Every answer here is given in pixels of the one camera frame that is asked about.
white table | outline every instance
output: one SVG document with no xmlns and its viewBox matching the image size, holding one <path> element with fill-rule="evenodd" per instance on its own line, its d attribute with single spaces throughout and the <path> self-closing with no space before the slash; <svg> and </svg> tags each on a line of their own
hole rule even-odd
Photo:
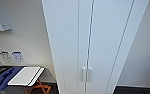
<svg viewBox="0 0 150 94">
<path fill-rule="evenodd" d="M 24 86 L 25 92 L 31 94 L 34 88 L 41 88 L 44 94 L 49 94 L 51 87 L 48 85 L 42 85 L 39 76 L 43 72 L 44 68 L 41 67 L 24 67 L 21 69 L 9 82 L 8 85 L 21 85 Z M 27 90 L 26 86 L 32 86 L 38 80 L 39 85 L 33 86 L 31 90 Z"/>
<path fill-rule="evenodd" d="M 8 85 L 32 86 L 43 70 L 41 67 L 24 67 L 8 82 Z"/>
</svg>

wall socket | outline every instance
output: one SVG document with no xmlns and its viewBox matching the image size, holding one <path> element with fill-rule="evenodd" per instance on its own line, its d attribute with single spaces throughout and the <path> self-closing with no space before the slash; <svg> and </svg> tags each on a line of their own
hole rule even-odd
<svg viewBox="0 0 150 94">
<path fill-rule="evenodd" d="M 14 56 L 16 61 L 18 61 L 18 62 L 22 62 L 23 61 L 21 52 L 13 52 L 12 55 Z"/>
</svg>

white wardrobe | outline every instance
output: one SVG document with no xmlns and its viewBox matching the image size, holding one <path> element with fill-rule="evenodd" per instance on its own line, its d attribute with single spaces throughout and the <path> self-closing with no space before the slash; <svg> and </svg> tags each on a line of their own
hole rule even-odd
<svg viewBox="0 0 150 94">
<path fill-rule="evenodd" d="M 113 94 L 148 0 L 42 0 L 59 94 Z"/>
</svg>

